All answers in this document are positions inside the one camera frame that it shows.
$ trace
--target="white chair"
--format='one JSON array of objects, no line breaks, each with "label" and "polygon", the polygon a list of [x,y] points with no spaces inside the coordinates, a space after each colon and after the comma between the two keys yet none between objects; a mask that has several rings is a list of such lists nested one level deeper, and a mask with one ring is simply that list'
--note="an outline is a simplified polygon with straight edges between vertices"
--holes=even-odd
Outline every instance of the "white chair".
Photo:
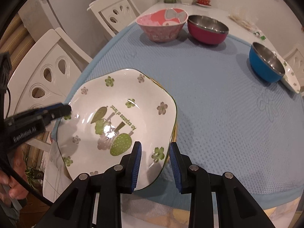
[{"label": "white chair", "polygon": [[132,0],[96,0],[87,10],[91,10],[99,20],[108,40],[140,15]]},{"label": "white chair", "polygon": [[[9,116],[64,102],[81,71],[91,61],[61,28],[47,31],[25,55],[8,83],[11,93]],[[5,111],[8,104],[6,95]],[[50,144],[35,138],[27,144],[50,151]]]},{"label": "white chair", "polygon": [[302,96],[304,96],[304,47],[296,44],[294,48],[284,56],[284,59],[292,67],[300,83]]}]

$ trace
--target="blue bowl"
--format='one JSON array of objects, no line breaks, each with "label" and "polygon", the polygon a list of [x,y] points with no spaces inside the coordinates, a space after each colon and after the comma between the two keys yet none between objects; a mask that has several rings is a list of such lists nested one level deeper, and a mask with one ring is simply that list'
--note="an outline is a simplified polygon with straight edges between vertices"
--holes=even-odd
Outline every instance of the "blue bowl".
[{"label": "blue bowl", "polygon": [[257,42],[253,42],[249,52],[253,70],[265,81],[277,82],[285,74],[285,69],[274,53]]}]

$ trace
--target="blue placemat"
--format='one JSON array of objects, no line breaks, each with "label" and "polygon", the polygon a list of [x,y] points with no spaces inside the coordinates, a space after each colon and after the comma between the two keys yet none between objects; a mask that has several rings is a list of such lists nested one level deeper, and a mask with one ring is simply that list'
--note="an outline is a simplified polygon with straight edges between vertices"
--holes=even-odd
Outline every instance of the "blue placemat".
[{"label": "blue placemat", "polygon": [[[131,25],[93,59],[67,101],[85,81],[138,69],[176,100],[181,153],[208,172],[231,171],[262,208],[271,208],[303,191],[303,100],[281,82],[257,77],[249,50],[234,37],[218,46],[201,45],[186,26],[177,40],[157,44]],[[189,196],[177,194],[169,164],[154,184],[136,194],[182,209],[190,203]]]}]

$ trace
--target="white plate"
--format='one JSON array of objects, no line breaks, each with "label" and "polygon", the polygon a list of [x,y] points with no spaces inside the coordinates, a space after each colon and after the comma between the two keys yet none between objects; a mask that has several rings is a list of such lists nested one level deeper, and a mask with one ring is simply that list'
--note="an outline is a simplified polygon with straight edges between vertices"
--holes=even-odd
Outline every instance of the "white plate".
[{"label": "white plate", "polygon": [[280,62],[283,64],[285,69],[285,75],[281,79],[282,83],[291,91],[295,93],[300,93],[300,83],[297,80],[297,77],[294,74],[294,71],[292,70],[291,66],[281,57],[278,53],[273,51],[273,53],[276,55],[276,57],[280,60]]},{"label": "white plate", "polygon": [[201,6],[201,7],[212,7],[211,5],[204,5],[204,4],[200,4],[200,3],[197,3],[197,2],[196,2],[196,4]]},{"label": "white plate", "polygon": [[159,176],[177,115],[174,99],[162,87],[135,69],[123,69],[83,84],[70,105],[57,142],[72,179],[119,164],[135,141],[142,145],[136,190]]}]

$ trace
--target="magenta bowl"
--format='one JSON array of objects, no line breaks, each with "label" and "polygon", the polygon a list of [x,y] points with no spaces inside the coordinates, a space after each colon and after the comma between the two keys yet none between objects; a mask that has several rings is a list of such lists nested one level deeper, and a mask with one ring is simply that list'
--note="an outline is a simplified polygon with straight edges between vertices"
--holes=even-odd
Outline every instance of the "magenta bowl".
[{"label": "magenta bowl", "polygon": [[136,23],[151,41],[169,42],[177,38],[187,19],[186,11],[170,8],[141,16]]},{"label": "magenta bowl", "polygon": [[202,43],[218,45],[227,37],[229,28],[222,22],[210,17],[191,15],[188,18],[188,31]]}]

